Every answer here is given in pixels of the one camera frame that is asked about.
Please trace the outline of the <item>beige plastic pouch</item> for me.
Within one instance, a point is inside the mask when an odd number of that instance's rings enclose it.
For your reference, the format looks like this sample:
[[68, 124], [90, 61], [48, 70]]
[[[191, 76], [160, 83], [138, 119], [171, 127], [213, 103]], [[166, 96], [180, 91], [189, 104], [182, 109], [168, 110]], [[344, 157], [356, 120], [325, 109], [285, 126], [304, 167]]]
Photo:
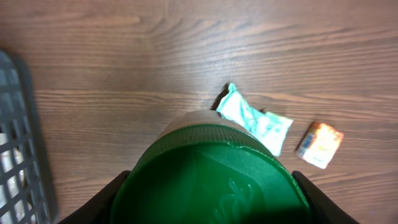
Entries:
[[1, 223], [39, 223], [35, 199], [39, 175], [30, 136], [1, 134]]

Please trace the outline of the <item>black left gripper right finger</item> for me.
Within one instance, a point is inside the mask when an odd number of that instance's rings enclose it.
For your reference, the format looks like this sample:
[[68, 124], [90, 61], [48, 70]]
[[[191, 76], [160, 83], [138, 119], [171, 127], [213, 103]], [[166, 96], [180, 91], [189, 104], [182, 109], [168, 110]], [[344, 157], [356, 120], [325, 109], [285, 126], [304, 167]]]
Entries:
[[327, 197], [315, 184], [301, 172], [293, 171], [292, 177], [298, 183], [312, 211], [314, 223], [323, 224], [359, 224]]

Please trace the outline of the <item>teal Kleenex tissue pack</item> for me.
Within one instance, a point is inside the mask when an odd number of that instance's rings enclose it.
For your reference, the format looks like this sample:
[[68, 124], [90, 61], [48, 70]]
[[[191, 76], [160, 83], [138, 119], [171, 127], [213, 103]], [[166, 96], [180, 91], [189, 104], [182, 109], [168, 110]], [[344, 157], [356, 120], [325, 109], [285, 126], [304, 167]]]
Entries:
[[273, 156], [280, 156], [282, 146], [292, 119], [253, 108], [238, 91], [234, 83], [227, 86], [228, 93], [222, 97], [216, 111], [234, 121], [257, 138]]

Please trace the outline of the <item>green lid jar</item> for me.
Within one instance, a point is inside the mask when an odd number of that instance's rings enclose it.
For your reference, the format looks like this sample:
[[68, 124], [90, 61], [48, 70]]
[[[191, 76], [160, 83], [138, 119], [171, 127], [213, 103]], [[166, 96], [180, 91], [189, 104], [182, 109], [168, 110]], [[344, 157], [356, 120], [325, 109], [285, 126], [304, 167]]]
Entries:
[[111, 223], [311, 223], [285, 167], [252, 134], [211, 110], [171, 122], [117, 193]]

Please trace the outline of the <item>orange small box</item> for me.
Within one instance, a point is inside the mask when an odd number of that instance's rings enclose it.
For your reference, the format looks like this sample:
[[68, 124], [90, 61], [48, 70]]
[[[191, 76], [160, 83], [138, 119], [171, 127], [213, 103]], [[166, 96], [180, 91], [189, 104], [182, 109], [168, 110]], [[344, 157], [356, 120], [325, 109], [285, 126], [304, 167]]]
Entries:
[[333, 126], [314, 121], [307, 129], [295, 152], [305, 162], [326, 169], [343, 138], [344, 134]]

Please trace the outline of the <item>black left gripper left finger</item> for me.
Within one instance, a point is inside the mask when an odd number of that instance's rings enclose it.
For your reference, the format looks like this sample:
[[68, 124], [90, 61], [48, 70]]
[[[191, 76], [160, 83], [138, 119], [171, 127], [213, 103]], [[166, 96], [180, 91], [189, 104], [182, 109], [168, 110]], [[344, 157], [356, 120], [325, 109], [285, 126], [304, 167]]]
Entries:
[[116, 194], [126, 181], [130, 171], [122, 171], [83, 206], [59, 222], [59, 224], [110, 223], [111, 206]]

